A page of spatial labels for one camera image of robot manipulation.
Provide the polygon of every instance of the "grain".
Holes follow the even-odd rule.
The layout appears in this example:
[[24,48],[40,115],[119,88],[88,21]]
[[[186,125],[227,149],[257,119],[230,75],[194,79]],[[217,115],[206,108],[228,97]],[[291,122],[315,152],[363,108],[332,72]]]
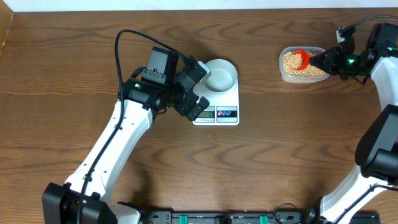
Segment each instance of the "grain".
[[296,75],[302,77],[320,77],[325,75],[325,72],[312,65],[307,66],[303,70],[296,70],[303,64],[303,60],[299,54],[293,54],[292,52],[287,52],[284,57],[284,69],[289,75]]

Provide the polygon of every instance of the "wooden table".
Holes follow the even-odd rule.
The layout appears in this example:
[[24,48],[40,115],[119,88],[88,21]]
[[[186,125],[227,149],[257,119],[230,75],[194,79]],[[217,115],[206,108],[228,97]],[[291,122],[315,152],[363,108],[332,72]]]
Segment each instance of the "wooden table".
[[[114,38],[126,28],[204,62],[233,62],[241,122],[198,127],[174,110],[158,116],[121,172],[112,203],[249,212],[283,202],[311,206],[350,172],[380,105],[372,82],[283,82],[279,54],[295,45],[332,47],[337,27],[375,14],[398,10],[17,13],[0,59],[0,223],[42,223],[47,184],[62,184],[100,136],[117,100]],[[358,50],[372,23],[359,28]],[[123,35],[125,78],[147,65],[152,46]],[[397,203],[397,194],[384,192],[364,209],[396,223]]]

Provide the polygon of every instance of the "red scoop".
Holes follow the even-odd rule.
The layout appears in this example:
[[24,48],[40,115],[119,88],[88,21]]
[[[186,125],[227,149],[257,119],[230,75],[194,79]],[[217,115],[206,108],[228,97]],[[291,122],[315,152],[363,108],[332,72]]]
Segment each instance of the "red scoop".
[[301,55],[301,58],[303,59],[303,64],[299,68],[296,68],[296,70],[303,70],[305,69],[309,63],[310,63],[310,54],[306,52],[305,50],[296,50],[293,54],[299,54]]

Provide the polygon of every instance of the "green indicator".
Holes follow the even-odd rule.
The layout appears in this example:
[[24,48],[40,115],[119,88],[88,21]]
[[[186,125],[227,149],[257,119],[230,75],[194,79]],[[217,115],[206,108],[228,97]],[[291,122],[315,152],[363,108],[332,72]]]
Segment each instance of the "green indicator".
[[188,216],[180,215],[180,224],[188,224]]
[[268,224],[268,217],[260,216],[260,224]]

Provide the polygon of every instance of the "container of beans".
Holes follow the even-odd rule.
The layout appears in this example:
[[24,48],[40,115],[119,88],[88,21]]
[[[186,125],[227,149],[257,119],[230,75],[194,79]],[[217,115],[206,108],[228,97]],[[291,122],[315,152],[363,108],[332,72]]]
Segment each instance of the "container of beans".
[[288,47],[283,50],[279,56],[279,69],[282,74],[282,79],[285,82],[315,83],[329,77],[329,74],[311,65],[308,65],[303,70],[297,70],[303,63],[301,56],[299,54],[294,54],[297,50],[304,50],[308,52],[310,56],[325,51],[319,47]]

